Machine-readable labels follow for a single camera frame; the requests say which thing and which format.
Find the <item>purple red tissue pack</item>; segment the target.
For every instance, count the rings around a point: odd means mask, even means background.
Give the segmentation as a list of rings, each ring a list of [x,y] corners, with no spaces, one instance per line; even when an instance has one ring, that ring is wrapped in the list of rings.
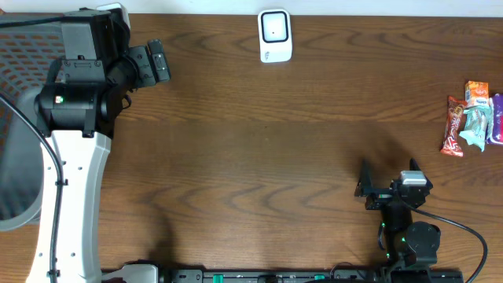
[[[486,143],[502,145],[502,95],[495,94],[490,98],[491,116],[488,119]]]

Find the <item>small orange tissue packet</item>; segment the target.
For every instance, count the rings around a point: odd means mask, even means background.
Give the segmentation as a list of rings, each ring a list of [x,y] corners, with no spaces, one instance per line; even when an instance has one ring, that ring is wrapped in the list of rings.
[[[485,82],[468,81],[465,84],[467,107],[488,106],[489,85]]]

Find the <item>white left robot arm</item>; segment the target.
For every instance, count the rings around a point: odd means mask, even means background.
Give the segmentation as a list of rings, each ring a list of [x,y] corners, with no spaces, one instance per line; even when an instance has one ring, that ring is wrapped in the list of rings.
[[[171,77],[160,40],[130,46],[126,8],[113,3],[61,18],[64,53],[35,98],[44,148],[41,218],[30,282],[158,282],[144,261],[103,272],[97,251],[101,182],[117,116],[130,94]]]

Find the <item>orange chocolate bar wrapper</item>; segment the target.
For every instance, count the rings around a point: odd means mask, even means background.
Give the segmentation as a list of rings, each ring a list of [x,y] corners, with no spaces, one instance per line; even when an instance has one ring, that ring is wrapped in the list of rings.
[[[449,96],[447,99],[447,119],[442,148],[440,152],[448,156],[462,157],[464,155],[457,142],[458,130],[461,125],[462,116],[466,106],[465,101]]]

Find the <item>green wet wipes pack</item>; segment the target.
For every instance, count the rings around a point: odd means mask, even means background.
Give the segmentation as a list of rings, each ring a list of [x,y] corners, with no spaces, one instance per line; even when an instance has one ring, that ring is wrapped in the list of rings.
[[[465,109],[466,121],[460,136],[468,145],[476,145],[483,152],[486,146],[486,131],[492,115],[490,106],[473,106]]]

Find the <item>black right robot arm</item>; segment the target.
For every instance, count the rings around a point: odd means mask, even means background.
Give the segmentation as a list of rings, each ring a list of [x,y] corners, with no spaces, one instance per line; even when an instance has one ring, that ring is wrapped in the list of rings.
[[[364,162],[354,195],[365,198],[367,210],[381,213],[378,232],[380,249],[387,252],[387,263],[380,268],[385,281],[399,277],[427,276],[437,262],[441,232],[427,222],[414,222],[412,211],[425,203],[432,183],[412,159],[386,188],[374,186],[369,165]]]

